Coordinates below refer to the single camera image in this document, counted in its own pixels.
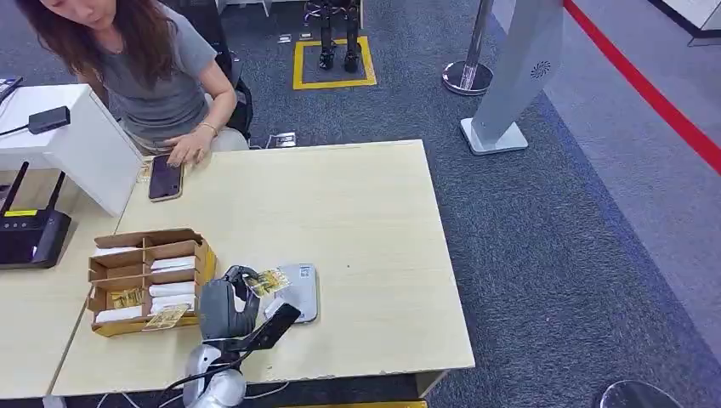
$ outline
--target cardboard box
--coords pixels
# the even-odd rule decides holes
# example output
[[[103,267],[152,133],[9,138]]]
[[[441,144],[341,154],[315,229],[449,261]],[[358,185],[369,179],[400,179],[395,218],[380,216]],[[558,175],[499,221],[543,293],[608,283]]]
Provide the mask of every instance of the cardboard box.
[[[93,311],[93,332],[111,337],[141,332],[152,319],[150,285],[194,281],[196,304],[186,312],[176,327],[198,324],[197,299],[203,285],[215,277],[216,257],[203,237],[192,229],[164,229],[101,236],[95,239],[98,248],[137,247],[135,251],[91,257],[88,261],[88,281],[93,290],[88,309]],[[165,273],[152,273],[151,265],[159,259],[195,257],[192,267]],[[135,319],[95,323],[98,313],[114,309],[111,294],[125,289],[139,288],[143,292],[142,316]]]

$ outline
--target gold card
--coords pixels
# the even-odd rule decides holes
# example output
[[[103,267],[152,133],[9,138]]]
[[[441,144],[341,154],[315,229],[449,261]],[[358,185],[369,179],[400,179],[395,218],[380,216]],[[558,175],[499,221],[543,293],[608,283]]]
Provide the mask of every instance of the gold card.
[[[244,275],[243,281],[259,298],[278,292],[291,284],[286,274],[281,272],[280,269],[264,270],[258,273],[257,279]]]
[[[114,309],[140,306],[143,303],[143,292],[138,287],[119,292],[111,292],[111,299]]]
[[[143,327],[142,331],[153,332],[156,330],[172,329],[178,324],[178,320],[183,317],[188,309],[190,309],[190,305],[187,303],[166,306]]]

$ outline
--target black chair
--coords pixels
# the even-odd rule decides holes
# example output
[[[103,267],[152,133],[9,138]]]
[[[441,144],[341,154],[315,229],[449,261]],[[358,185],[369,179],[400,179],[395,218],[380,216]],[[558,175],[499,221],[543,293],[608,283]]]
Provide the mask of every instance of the black chair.
[[[228,48],[223,25],[220,22],[215,0],[162,0],[169,8],[182,14],[198,33],[218,51],[215,60],[220,69],[236,88],[238,106],[228,121],[228,127],[243,133],[250,139],[250,123],[253,120],[253,96],[241,79],[240,67],[233,66],[233,57]]]

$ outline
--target stanchion post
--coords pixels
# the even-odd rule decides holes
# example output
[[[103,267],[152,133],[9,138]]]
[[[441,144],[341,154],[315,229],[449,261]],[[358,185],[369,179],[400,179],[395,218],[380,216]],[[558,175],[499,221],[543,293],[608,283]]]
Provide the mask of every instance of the stanchion post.
[[[491,9],[493,9],[493,0],[480,0],[466,60],[450,63],[443,70],[443,83],[455,94],[482,95],[491,85],[493,72],[478,61],[483,45],[485,23],[488,21]]]

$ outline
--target light wood tabletop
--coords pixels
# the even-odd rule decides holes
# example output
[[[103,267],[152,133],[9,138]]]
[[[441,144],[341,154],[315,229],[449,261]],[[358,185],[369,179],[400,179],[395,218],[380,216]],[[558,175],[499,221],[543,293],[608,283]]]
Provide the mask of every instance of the light wood tabletop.
[[[11,183],[14,176],[0,172],[0,184]],[[57,176],[57,171],[30,170],[13,209],[44,208]],[[112,234],[119,221],[69,179],[56,208],[73,221],[59,263],[50,269],[0,270],[0,309],[5,316],[0,360],[5,367],[19,367],[0,381],[0,399],[50,392],[90,288],[87,270],[93,238]]]
[[[189,227],[219,258],[256,269],[313,263],[318,318],[243,363],[253,383],[422,373],[419,393],[474,365],[421,141],[214,153],[183,195],[133,190],[118,232]],[[85,312],[54,395],[165,388],[196,326],[111,338]]]

